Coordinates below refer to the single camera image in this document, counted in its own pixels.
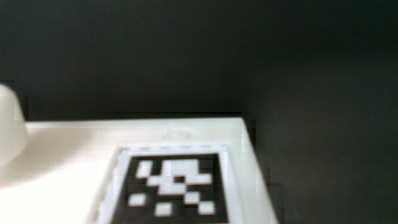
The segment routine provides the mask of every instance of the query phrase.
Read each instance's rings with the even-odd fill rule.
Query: white object
[[[15,94],[0,85],[0,167],[19,155],[28,135]]]
[[[198,192],[186,192],[184,194],[184,204],[186,205],[195,205],[198,203],[200,200],[200,195]]]
[[[239,202],[229,191],[225,198],[241,206],[239,214],[230,210],[237,223],[277,223],[239,118],[28,122],[26,130],[24,151],[0,169],[0,223],[92,224],[106,210],[101,201],[113,187],[108,183],[120,149],[134,145],[142,152],[150,147],[166,151],[177,146],[186,153],[191,145],[218,143],[229,146],[229,162],[220,162],[234,170],[229,191],[237,192]],[[165,207],[159,215],[168,214]],[[211,213],[205,203],[202,213]]]
[[[152,162],[150,161],[140,161],[136,178],[147,178],[149,177],[150,169],[152,169]]]
[[[214,214],[214,203],[211,201],[198,202],[198,214],[200,215]]]
[[[145,204],[145,194],[131,194],[127,198],[127,205],[133,206],[142,206]]]
[[[170,216],[170,212],[172,212],[172,205],[168,202],[159,202],[156,204],[156,210],[154,210],[154,215],[158,217],[165,217]]]

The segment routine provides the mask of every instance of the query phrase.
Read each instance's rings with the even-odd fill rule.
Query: black background
[[[241,115],[280,222],[398,221],[392,0],[0,0],[28,121]]]

